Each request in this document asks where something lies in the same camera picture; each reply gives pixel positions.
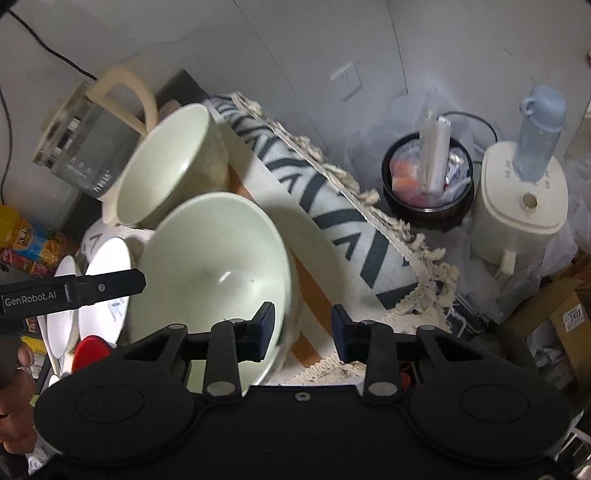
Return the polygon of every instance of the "electric kettle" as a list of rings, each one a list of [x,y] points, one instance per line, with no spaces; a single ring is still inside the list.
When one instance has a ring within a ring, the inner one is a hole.
[[[145,122],[107,93],[117,85],[131,89],[144,109]],[[150,89],[118,65],[94,85],[81,82],[44,126],[34,162],[103,202],[103,220],[115,216],[118,180],[138,143],[158,124]]]

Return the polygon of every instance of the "ceramic bowl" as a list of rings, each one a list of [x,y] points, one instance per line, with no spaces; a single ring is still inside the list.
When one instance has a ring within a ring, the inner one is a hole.
[[[184,201],[227,190],[228,181],[228,152],[215,121],[203,105],[187,105],[135,150],[118,184],[117,220],[154,229]]]
[[[273,366],[291,306],[290,263],[275,225],[256,204],[232,193],[183,203],[158,227],[138,268],[146,288],[133,296],[128,328],[135,342],[171,323],[207,332],[224,319],[253,317],[275,304],[275,328],[265,359],[239,364],[242,389]],[[193,361],[188,388],[201,392],[205,361]]]

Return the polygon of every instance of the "white container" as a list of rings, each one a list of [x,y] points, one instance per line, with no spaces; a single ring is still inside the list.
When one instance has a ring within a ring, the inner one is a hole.
[[[497,279],[541,255],[566,221],[569,194],[558,161],[552,157],[535,184],[513,169],[517,143],[499,142],[486,150],[473,210],[472,251],[500,265]]]

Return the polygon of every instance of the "stacked plates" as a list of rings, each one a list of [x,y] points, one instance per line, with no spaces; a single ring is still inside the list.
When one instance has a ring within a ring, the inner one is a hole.
[[[121,238],[107,240],[92,258],[86,275],[98,275],[132,268],[131,254]],[[80,275],[70,256],[56,270],[56,277]],[[47,348],[57,358],[71,353],[78,339],[98,336],[108,343],[117,343],[123,328],[129,297],[103,301],[94,305],[47,315]]]

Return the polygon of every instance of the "metal screw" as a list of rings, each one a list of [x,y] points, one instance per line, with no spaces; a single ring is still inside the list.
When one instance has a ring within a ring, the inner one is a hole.
[[[390,382],[374,382],[368,387],[368,390],[376,397],[391,397],[398,391],[398,387]]]
[[[298,392],[295,394],[295,399],[297,401],[308,401],[311,398],[312,397],[310,396],[310,394],[308,392]]]
[[[207,386],[207,393],[214,397],[226,397],[232,395],[236,390],[236,386],[230,382],[213,382]]]

